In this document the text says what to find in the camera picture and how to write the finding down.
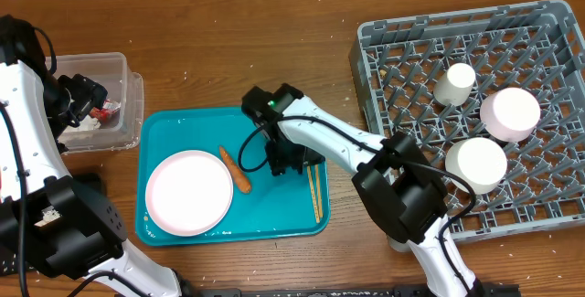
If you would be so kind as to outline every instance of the white cup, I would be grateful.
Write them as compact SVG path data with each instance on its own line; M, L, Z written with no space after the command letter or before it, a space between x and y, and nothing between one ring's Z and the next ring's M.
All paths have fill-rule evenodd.
M471 66L465 63L453 64L435 84L435 100L445 106L463 105L472 92L474 82L475 71Z
M467 182L475 194L481 195L494 190L504 178L507 160L504 150L496 142L475 137L457 142L449 149L445 168ZM452 181L467 192L462 184Z
M540 106L530 92L506 88L487 97L479 115L493 137L503 142L520 142L537 126Z

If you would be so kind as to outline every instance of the clear plastic bin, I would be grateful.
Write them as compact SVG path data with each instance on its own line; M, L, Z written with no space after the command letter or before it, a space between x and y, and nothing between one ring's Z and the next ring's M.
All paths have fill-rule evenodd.
M50 58L46 65L50 67ZM85 132L67 132L58 140L69 148L69 153L121 150L133 148L140 142L144 119L143 78L132 73L126 57L121 53L57 56L55 78L81 74L100 83L108 91L108 99L117 101L121 108L99 129Z

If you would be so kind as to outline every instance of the orange carrot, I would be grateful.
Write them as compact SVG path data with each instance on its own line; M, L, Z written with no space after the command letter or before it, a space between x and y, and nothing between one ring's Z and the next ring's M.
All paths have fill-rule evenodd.
M252 185L250 184L250 180L248 180L248 177L246 177L244 173L239 170L238 165L234 162L231 156L229 156L228 152L226 152L226 149L223 148L223 146L219 147L219 154L221 154L221 159L223 160L224 164L226 164L226 167L231 174L231 178L233 178L234 183L236 183L236 186L241 191L241 193L248 194L251 192Z

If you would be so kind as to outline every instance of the gray dish rack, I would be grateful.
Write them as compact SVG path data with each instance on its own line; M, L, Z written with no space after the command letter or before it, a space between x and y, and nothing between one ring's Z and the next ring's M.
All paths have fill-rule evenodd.
M482 101L507 87L530 91L541 116L524 141L503 146L508 172L473 213L451 227L456 241L585 224L585 69L583 35L562 0L502 5L362 24L350 62L369 130L409 133L430 162L458 141L492 138L479 118ZM462 106L432 97L452 64L476 71ZM469 198L445 179L451 214Z

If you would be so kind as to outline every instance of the chopsticks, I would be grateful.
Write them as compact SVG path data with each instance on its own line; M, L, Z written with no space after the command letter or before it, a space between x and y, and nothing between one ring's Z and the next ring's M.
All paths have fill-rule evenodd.
M314 174L317 179L317 196L314 193L314 185L313 185L313 174L311 172L311 167L307 167L307 175L309 176L309 186L311 187L311 198L313 199L313 211L314 211L314 218L317 221L317 224L321 222L321 218L323 218L323 201L321 198L321 180L319 178L319 166L316 165L314 167Z

